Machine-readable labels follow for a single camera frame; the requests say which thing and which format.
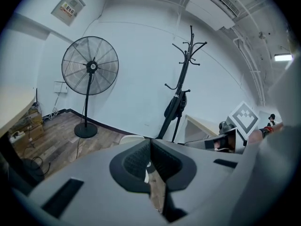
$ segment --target fan grille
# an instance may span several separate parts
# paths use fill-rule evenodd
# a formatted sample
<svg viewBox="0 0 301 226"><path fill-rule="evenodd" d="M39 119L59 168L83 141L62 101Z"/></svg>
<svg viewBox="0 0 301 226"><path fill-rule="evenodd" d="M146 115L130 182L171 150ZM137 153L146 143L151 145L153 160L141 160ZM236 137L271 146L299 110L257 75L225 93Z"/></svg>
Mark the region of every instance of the fan grille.
<svg viewBox="0 0 301 226"><path fill-rule="evenodd" d="M81 38L70 45L62 61L63 78L77 93L87 93L89 73L86 64L92 60L98 68L92 74L89 95L104 92L117 77L119 62L112 45L98 37Z"/></svg>

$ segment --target wall baseboard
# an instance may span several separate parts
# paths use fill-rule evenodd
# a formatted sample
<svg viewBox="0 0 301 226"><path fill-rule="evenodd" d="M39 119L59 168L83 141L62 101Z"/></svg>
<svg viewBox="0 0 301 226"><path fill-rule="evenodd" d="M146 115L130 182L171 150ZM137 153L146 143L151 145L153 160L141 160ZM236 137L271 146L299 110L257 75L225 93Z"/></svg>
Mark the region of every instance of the wall baseboard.
<svg viewBox="0 0 301 226"><path fill-rule="evenodd" d="M59 110L59 114L69 113L69 112L71 112L71 113L73 113L73 114L75 114L75 115L77 115L78 117L81 118L81 114L78 113L77 111L72 110L72 109L62 109L62 110ZM127 131L123 131L123 130L119 130L117 128L114 128L114 127L102 124L102 123L100 123L98 121L95 121L95 120L89 118L89 117L87 117L87 121L90 122L90 123L93 123L94 125L101 126L103 128L106 128L106 129L111 130L111 131L115 131L115 132L120 133L120 134L134 135L133 133L130 133L130 132L127 132Z"/></svg>

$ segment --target coat rack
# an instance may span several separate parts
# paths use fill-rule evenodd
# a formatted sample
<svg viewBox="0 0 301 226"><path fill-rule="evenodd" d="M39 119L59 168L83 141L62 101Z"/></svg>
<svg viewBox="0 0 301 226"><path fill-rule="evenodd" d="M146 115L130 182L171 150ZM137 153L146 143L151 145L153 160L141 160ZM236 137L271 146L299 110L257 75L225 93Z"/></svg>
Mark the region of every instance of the coat rack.
<svg viewBox="0 0 301 226"><path fill-rule="evenodd" d="M164 112L165 120L164 120L163 126L162 126L162 128L159 132L159 135L158 135L157 139L162 139L163 138L163 136L165 135L165 133L167 131L167 128L168 128L170 122L173 121L176 117L178 117L177 124L176 124L175 130L174 130L174 136L173 136L172 142L174 141L175 135L176 135L178 127L179 127L182 112L184 111L184 108L187 104L186 93L190 92L190 89L182 91L182 86L183 86L183 83L184 83L184 80L185 80L185 77L186 77L186 73L187 73L187 70L188 70L188 65L189 65L189 63L192 63L193 65L200 65L200 64L193 63L191 61L191 60L196 61L192 56L199 49L201 49L203 46L205 46L207 44L207 42L193 44L194 34L192 33L192 26L191 25L190 25L190 32L191 32L190 43L183 42L183 43L188 44L188 49L187 50L183 51L178 46L173 44L177 49L179 49L183 53L184 62L182 62L182 63L179 62L179 64L183 64L183 67L182 67L182 71L181 71L177 86L175 88L171 88L169 85L165 84L165 86L167 86L171 90L176 89L176 92L175 92L174 97L172 98L172 100L170 101L169 105L167 106L167 108ZM201 46L199 48L197 48L195 51L193 51L194 46L196 46L197 44L201 44Z"/></svg>

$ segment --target fan base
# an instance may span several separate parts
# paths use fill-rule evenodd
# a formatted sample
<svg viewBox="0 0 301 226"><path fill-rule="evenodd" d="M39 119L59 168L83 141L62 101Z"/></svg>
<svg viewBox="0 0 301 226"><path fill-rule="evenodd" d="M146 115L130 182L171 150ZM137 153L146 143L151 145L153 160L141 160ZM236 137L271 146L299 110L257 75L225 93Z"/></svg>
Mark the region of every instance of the fan base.
<svg viewBox="0 0 301 226"><path fill-rule="evenodd" d="M76 125L74 133L80 138L90 138L97 134L97 127L91 123L87 123L85 127L85 123L81 123Z"/></svg>

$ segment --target ceiling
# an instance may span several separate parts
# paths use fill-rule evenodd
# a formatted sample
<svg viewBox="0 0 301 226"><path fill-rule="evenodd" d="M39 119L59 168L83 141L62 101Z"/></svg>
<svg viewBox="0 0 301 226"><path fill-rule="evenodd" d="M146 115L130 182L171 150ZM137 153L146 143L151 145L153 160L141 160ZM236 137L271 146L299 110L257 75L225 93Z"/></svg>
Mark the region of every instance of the ceiling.
<svg viewBox="0 0 301 226"><path fill-rule="evenodd" d="M186 7L189 0L164 0L169 3ZM240 11L233 18L234 29L246 40L250 54L256 63L257 81L261 80L263 93L258 92L259 105L271 105L267 91L285 70L287 62L275 62L275 54L289 52L287 42L287 21L272 0L230 0ZM237 35L233 29L222 29L233 40Z"/></svg>

